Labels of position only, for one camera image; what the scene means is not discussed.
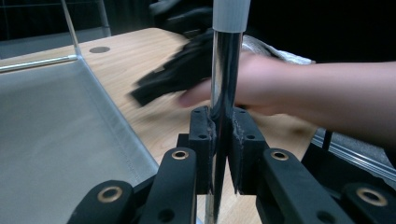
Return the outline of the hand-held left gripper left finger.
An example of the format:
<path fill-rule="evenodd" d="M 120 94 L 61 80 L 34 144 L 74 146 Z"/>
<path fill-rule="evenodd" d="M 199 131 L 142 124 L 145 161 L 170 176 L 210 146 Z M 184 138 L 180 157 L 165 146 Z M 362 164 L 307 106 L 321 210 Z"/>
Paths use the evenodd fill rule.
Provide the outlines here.
<path fill-rule="evenodd" d="M 207 106 L 200 106 L 191 111 L 190 130 L 180 133 L 178 147 L 188 147 L 196 154 L 196 193 L 208 194 L 212 188 L 212 159 L 214 124 L 209 117 Z"/>

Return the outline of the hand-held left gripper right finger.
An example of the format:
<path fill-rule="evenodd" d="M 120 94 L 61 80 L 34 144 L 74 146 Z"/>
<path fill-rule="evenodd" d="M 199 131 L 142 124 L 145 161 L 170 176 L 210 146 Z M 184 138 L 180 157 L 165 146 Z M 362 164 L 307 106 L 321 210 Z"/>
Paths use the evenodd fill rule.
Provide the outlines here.
<path fill-rule="evenodd" d="M 241 108 L 233 112 L 233 142 L 228 162 L 234 190 L 241 195 L 255 195 L 259 186 L 259 161 L 268 148 L 261 130 Z"/>

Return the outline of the beige striped towel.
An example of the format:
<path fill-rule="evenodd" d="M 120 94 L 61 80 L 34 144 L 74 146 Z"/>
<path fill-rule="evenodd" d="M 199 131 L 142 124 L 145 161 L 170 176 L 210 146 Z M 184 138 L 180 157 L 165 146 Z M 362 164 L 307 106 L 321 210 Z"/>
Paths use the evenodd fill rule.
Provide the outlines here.
<path fill-rule="evenodd" d="M 315 61 L 311 59 L 299 55 L 295 55 L 285 50 L 276 49 L 262 42 L 260 39 L 257 39 L 250 35 L 243 36 L 242 50 L 250 51 L 254 54 L 261 56 L 276 58 L 286 63 L 301 64 L 301 65 L 315 63 Z"/>

